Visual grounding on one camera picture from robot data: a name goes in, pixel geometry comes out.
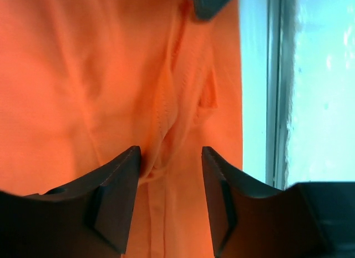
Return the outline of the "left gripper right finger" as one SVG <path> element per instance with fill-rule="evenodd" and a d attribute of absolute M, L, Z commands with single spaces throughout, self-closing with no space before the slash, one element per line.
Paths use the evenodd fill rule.
<path fill-rule="evenodd" d="M 271 187 L 202 149 L 215 257 L 353 257 L 354 183 Z"/>

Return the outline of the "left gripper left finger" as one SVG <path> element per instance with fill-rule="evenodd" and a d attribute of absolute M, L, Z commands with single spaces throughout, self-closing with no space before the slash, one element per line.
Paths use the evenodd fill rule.
<path fill-rule="evenodd" d="M 2 257 L 121 257 L 126 252 L 141 150 L 45 194 L 1 192 Z"/>

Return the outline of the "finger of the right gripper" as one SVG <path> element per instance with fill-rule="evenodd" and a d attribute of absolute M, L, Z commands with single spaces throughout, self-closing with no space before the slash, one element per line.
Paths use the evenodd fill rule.
<path fill-rule="evenodd" d="M 194 12 L 198 20 L 211 20 L 231 0 L 193 0 Z"/>

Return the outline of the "orange t shirt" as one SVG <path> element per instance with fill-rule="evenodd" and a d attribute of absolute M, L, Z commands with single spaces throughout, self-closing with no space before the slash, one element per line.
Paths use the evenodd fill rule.
<path fill-rule="evenodd" d="M 242 167 L 238 0 L 1 0 L 1 189 L 141 148 L 127 257 L 213 257 L 203 146 Z"/>

